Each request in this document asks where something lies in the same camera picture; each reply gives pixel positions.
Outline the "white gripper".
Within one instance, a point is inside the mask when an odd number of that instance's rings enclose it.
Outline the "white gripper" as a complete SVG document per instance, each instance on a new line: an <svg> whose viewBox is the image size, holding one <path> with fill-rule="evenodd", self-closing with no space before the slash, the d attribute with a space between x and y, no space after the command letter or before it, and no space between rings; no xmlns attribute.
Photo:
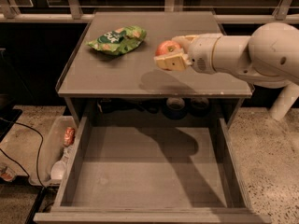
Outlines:
<svg viewBox="0 0 299 224"><path fill-rule="evenodd" d="M188 56L183 52L168 53L156 56L156 65L168 71L184 71L192 63L192 68L198 73L215 74L213 68L213 51L222 34L180 35L172 38L173 41L188 51Z"/></svg>

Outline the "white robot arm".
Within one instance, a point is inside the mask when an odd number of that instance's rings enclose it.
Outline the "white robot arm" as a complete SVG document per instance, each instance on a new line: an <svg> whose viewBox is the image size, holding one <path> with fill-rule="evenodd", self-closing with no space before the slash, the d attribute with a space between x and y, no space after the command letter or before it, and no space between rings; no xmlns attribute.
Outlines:
<svg viewBox="0 0 299 224"><path fill-rule="evenodd" d="M157 51L156 65L169 71L227 73L252 85L281 88L269 113L281 120L299 97L299 29L281 22L252 35L210 33L175 36Z"/></svg>

